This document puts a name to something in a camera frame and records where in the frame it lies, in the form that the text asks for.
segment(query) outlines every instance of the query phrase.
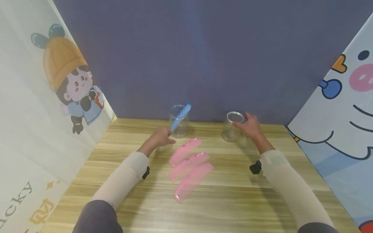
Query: cartoon ear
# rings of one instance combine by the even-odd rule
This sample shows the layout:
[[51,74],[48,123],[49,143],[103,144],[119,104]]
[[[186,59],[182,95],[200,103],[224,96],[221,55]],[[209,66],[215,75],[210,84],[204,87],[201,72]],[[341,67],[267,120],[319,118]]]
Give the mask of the cartoon ear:
[[53,39],[55,37],[64,37],[65,31],[59,24],[53,24],[49,28],[49,39]]
[[31,34],[32,43],[38,48],[46,48],[49,39],[39,33]]
[[70,101],[71,100],[71,96],[69,95],[69,93],[65,92],[65,94],[63,94],[63,97],[65,98],[65,100],[67,101]]

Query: cartoon mouth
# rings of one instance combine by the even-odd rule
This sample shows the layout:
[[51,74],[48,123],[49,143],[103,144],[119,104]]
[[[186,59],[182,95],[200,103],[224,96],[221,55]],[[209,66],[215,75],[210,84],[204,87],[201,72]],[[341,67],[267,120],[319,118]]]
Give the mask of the cartoon mouth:
[[364,111],[363,109],[359,108],[358,106],[356,106],[355,104],[352,105],[356,110],[358,110],[359,112],[361,112],[362,114],[364,115],[367,115],[367,116],[370,116],[370,117],[373,117],[373,114],[371,113],[367,113],[366,111]]
[[361,126],[358,126],[357,124],[355,124],[354,122],[350,122],[350,124],[358,129],[361,129],[363,131],[367,131],[367,132],[370,132],[370,133],[373,133],[373,129],[366,129],[366,128],[363,128]]

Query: wooden table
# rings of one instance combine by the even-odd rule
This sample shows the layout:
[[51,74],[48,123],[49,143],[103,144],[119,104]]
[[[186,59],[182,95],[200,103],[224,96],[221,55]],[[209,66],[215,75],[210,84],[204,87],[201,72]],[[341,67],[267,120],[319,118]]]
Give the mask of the wooden table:
[[[157,127],[165,125],[157,120],[113,120],[41,232],[70,233],[82,207],[114,169]],[[296,232],[284,202],[262,173],[253,175],[249,170],[259,159],[250,139],[225,142],[220,137],[221,123],[191,122],[189,129],[176,145],[159,148],[150,156],[150,175],[117,211],[124,232]],[[262,125],[262,129],[311,186],[340,233],[359,232],[285,127]],[[173,197],[177,184],[168,178],[172,168],[168,161],[179,146],[195,137],[203,140],[196,152],[207,152],[215,170],[179,204]]]

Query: cartoon girl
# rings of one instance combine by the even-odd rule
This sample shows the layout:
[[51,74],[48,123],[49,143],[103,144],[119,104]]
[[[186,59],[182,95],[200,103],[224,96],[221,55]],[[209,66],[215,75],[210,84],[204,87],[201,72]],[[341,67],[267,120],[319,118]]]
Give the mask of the cartoon girl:
[[32,43],[45,49],[43,66],[49,86],[61,101],[61,112],[70,115],[72,132],[83,131],[82,119],[87,125],[97,119],[104,107],[104,97],[89,71],[82,53],[58,24],[49,29],[49,39],[39,33],[31,35]]

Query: pink comb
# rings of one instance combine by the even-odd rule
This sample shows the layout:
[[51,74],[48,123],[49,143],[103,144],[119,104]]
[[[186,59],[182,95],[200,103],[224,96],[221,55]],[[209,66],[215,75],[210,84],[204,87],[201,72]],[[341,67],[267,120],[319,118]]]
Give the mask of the pink comb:
[[170,164],[173,167],[178,165],[190,152],[197,148],[201,143],[202,140],[199,138],[193,138],[192,140],[186,142],[184,145],[179,147],[171,156]]
[[170,180],[175,183],[177,179],[188,174],[191,170],[195,169],[197,166],[203,164],[209,159],[209,155],[205,152],[195,154],[186,160],[179,163],[170,172]]
[[212,170],[214,170],[214,166],[211,163],[204,163],[196,167],[176,188],[175,199],[181,204]]

